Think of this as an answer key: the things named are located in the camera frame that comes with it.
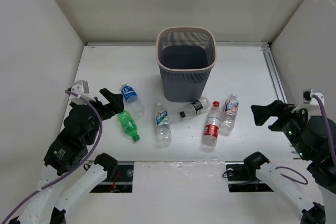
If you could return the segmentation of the blue label plastic bottle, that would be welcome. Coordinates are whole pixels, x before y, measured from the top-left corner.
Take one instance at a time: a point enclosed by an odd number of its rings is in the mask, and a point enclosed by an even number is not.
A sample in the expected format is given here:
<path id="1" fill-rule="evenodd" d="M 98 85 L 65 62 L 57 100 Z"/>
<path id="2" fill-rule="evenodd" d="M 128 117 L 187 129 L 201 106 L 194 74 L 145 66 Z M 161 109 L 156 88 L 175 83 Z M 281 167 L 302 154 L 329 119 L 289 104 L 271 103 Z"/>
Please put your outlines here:
<path id="1" fill-rule="evenodd" d="M 123 95 L 127 111 L 135 118 L 144 116 L 145 107 L 135 90 L 123 82 L 121 83 L 121 93 Z"/>

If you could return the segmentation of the green plastic soda bottle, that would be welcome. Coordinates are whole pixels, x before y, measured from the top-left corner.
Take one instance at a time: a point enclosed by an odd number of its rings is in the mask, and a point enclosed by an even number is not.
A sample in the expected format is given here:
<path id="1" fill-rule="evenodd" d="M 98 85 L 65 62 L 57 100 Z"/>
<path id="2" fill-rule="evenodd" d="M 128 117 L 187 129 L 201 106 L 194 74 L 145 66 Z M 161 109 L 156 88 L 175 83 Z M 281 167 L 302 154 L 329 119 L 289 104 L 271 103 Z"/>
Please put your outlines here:
<path id="1" fill-rule="evenodd" d="M 124 110 L 123 112 L 117 114 L 117 119 L 124 133 L 132 138 L 134 142 L 137 142 L 140 139 L 138 135 L 138 128 L 130 113 Z"/>

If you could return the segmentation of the red label plastic bottle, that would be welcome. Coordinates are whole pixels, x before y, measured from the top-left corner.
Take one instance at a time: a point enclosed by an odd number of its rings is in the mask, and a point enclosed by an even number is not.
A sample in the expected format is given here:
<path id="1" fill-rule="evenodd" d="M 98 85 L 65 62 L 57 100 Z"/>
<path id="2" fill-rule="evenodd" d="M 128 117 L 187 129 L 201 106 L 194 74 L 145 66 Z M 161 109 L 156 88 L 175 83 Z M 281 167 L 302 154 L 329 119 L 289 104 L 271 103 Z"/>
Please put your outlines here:
<path id="1" fill-rule="evenodd" d="M 220 103 L 218 101 L 214 101 L 207 114 L 202 138 L 202 149 L 208 152 L 213 151 L 218 139 L 219 126 L 221 122 L 219 105 Z"/>

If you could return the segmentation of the green white label bottle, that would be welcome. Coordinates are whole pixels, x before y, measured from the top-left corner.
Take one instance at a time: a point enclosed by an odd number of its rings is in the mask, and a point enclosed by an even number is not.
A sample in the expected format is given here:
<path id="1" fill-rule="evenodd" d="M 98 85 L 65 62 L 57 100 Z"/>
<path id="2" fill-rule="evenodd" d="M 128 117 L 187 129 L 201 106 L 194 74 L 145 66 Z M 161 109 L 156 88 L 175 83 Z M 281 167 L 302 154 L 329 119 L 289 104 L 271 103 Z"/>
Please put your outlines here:
<path id="1" fill-rule="evenodd" d="M 155 129 L 156 146 L 158 148 L 168 147 L 172 140 L 170 120 L 167 109 L 161 102 L 157 102 L 155 107 Z"/>

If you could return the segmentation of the black label plastic bottle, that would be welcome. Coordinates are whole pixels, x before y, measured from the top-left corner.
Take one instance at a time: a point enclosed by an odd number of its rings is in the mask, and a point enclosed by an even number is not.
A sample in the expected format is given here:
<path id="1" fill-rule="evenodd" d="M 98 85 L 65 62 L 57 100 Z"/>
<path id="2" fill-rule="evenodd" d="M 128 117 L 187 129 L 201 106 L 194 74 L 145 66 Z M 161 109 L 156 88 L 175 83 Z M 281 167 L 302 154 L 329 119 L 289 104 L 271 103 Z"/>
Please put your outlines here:
<path id="1" fill-rule="evenodd" d="M 207 97 L 200 97 L 198 100 L 187 104 L 183 110 L 179 113 L 179 116 L 184 118 L 190 118 L 197 116 L 205 112 L 209 108 L 209 99 Z"/>

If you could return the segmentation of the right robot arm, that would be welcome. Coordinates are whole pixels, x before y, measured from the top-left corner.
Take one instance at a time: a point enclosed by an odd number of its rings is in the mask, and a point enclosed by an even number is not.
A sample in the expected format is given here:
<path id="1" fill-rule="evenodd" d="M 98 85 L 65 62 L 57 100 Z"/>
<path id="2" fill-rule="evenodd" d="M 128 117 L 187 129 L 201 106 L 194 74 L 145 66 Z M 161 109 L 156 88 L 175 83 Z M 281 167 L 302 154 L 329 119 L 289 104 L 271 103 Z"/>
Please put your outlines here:
<path id="1" fill-rule="evenodd" d="M 328 202 L 321 193 L 319 185 L 316 184 L 315 178 L 308 171 L 307 168 L 312 161 L 302 159 L 283 132 L 269 130 L 268 126 L 274 124 L 277 118 L 270 117 L 263 125 L 256 125 L 254 122 L 250 107 L 253 104 L 267 106 L 273 103 L 276 95 L 270 93 L 260 98 L 256 94 L 239 93 L 238 99 L 240 105 L 236 127 L 228 138 L 231 150 L 225 152 L 224 156 L 242 162 L 246 156 L 261 152 L 275 167 L 289 167 L 289 170 L 284 171 L 287 176 L 300 178 L 291 172 L 293 169 L 301 173 L 309 183 L 304 186 L 292 182 L 292 185 L 311 201 L 317 201 L 326 206 L 327 221 L 334 223 L 335 201 Z M 245 191 L 228 196 L 233 200 L 233 206 L 223 210 L 222 213 L 229 215 L 230 223 L 300 223 L 301 221 L 277 194 L 266 191 Z"/>

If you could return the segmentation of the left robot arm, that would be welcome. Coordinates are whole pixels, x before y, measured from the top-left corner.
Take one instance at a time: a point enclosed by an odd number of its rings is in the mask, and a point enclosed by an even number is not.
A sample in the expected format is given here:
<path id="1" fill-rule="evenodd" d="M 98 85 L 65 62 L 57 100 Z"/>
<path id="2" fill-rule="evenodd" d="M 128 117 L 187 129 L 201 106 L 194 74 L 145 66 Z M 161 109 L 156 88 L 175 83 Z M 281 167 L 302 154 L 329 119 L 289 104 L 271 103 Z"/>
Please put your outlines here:
<path id="1" fill-rule="evenodd" d="M 71 87 L 71 110 L 64 128 L 50 145 L 37 189 L 22 200 L 3 223 L 66 223 L 70 211 L 100 182 L 117 175 L 118 161 L 107 153 L 99 154 L 86 173 L 65 193 L 66 179 L 83 166 L 96 149 L 102 136 L 102 122 L 124 110 L 122 94 L 103 88 L 107 100 L 102 104 L 87 92 Z"/>

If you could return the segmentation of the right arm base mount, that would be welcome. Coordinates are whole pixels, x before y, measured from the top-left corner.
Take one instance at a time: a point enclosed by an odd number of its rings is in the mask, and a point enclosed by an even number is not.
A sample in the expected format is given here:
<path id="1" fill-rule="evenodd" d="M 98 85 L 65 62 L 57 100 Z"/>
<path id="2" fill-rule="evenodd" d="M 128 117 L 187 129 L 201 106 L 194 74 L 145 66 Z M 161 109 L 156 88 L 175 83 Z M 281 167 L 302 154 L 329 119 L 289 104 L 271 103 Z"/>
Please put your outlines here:
<path id="1" fill-rule="evenodd" d="M 227 180 L 230 193 L 273 192 L 261 180 L 247 170 L 243 162 L 227 162 L 222 177 Z"/>

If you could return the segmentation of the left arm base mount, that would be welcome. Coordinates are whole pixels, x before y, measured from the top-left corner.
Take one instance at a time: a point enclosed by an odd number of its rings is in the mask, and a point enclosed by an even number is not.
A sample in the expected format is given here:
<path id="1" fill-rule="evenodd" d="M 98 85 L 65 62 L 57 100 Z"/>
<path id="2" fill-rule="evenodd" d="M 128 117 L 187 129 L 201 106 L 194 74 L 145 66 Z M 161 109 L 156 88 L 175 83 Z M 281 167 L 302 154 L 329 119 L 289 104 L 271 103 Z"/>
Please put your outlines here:
<path id="1" fill-rule="evenodd" d="M 100 182 L 91 193 L 132 193 L 134 162 L 120 162 L 113 177 Z"/>

